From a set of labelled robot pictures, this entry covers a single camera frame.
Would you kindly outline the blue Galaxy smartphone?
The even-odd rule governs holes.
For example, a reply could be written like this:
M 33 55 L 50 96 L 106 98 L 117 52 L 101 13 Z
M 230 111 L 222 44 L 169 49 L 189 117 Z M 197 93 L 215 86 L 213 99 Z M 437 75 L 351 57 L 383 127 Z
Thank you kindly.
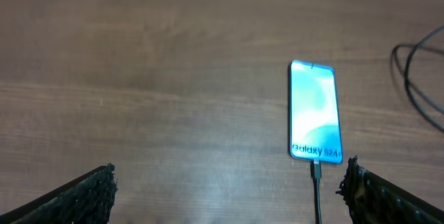
M 341 124 L 334 69 L 294 60 L 289 65 L 289 153 L 340 164 Z

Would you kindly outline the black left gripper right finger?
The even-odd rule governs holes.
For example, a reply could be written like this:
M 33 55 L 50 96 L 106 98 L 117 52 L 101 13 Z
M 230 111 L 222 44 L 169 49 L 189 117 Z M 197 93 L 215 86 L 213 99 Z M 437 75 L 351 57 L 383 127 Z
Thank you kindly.
M 337 193 L 354 224 L 443 224 L 443 210 L 348 160 Z

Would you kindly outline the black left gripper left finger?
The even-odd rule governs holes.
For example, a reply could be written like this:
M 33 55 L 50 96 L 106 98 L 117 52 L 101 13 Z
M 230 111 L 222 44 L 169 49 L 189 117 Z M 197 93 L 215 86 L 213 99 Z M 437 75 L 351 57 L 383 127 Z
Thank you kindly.
M 2 223 L 108 223 L 117 183 L 107 164 L 1 215 Z

